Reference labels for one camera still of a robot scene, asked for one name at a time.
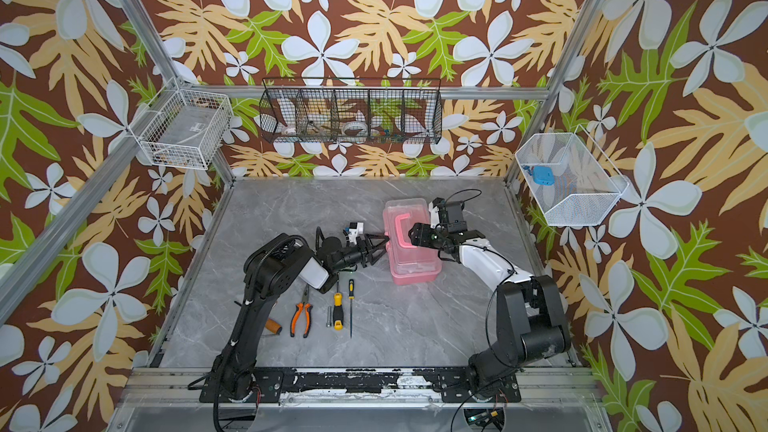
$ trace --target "yellow and black screwdriver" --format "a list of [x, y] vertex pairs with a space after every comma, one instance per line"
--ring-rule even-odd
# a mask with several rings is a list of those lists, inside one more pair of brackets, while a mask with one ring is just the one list
[[336, 293], [333, 295], [333, 328], [337, 331], [344, 327], [344, 309], [341, 308], [342, 295], [339, 292], [339, 283], [336, 283]]
[[352, 338], [352, 300], [355, 298], [355, 281], [350, 279], [350, 338]]

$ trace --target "white wire basket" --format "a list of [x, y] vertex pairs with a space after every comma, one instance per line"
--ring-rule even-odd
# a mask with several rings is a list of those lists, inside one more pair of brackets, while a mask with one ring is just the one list
[[232, 104], [225, 94], [177, 89], [161, 101], [136, 139], [155, 166], [207, 170], [230, 128]]
[[[594, 153], [580, 136], [571, 132], [534, 134], [514, 153], [549, 226], [600, 225], [629, 187], [629, 181], [619, 173], [603, 149], [589, 134], [586, 135], [594, 144]], [[598, 157], [613, 167], [614, 177], [609, 177]], [[554, 180], [551, 185], [534, 180], [536, 167], [552, 170]]]

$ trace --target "pink toolbox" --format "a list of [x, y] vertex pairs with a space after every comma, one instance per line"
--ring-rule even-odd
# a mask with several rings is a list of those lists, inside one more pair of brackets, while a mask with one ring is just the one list
[[429, 224], [429, 209], [423, 198], [390, 200], [384, 207], [389, 269], [397, 285], [432, 282], [442, 269], [437, 250], [411, 244], [408, 231], [417, 222]]

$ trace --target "orange pliers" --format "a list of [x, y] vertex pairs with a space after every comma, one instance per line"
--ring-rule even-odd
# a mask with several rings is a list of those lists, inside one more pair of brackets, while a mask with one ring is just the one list
[[304, 287], [304, 295], [301, 296], [301, 303], [296, 304], [296, 313], [293, 315], [293, 320], [290, 322], [291, 337], [294, 337], [294, 334], [296, 333], [296, 322], [299, 321], [299, 316], [302, 312], [304, 312], [306, 315], [306, 329], [304, 329], [304, 338], [310, 334], [310, 325], [312, 325], [312, 320], [310, 319], [310, 309], [312, 309], [312, 304], [309, 302], [309, 300], [310, 286], [308, 284], [306, 287]]

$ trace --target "pink handle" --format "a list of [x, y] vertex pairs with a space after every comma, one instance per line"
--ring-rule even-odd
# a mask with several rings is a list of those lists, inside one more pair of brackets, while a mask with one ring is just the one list
[[416, 248], [415, 245], [411, 244], [410, 242], [406, 242], [406, 240], [402, 236], [402, 221], [409, 218], [410, 214], [400, 214], [399, 216], [395, 217], [395, 230], [397, 231], [397, 243], [400, 247], [403, 248]]

